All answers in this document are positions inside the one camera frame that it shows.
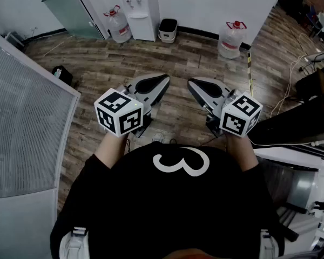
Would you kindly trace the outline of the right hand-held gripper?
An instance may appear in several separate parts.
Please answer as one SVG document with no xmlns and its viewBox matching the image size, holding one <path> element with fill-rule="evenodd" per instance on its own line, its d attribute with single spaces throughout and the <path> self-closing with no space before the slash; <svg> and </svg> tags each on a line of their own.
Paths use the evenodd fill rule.
<svg viewBox="0 0 324 259">
<path fill-rule="evenodd" d="M 247 92 L 231 90 L 228 93 L 215 79 L 191 78 L 187 88 L 201 107 L 210 109 L 206 126 L 217 138 L 224 132 L 243 138 L 258 122 L 262 104 Z"/>
</svg>

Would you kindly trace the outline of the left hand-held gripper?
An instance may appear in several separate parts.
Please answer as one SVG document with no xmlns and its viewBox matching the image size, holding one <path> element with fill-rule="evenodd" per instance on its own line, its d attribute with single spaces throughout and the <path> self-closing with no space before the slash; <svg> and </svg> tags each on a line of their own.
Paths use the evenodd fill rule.
<svg viewBox="0 0 324 259">
<path fill-rule="evenodd" d="M 152 122 L 152 107 L 169 85 L 169 75 L 153 73 L 133 78 L 126 87 L 110 88 L 94 102 L 98 123 L 116 137 L 140 137 Z"/>
</svg>

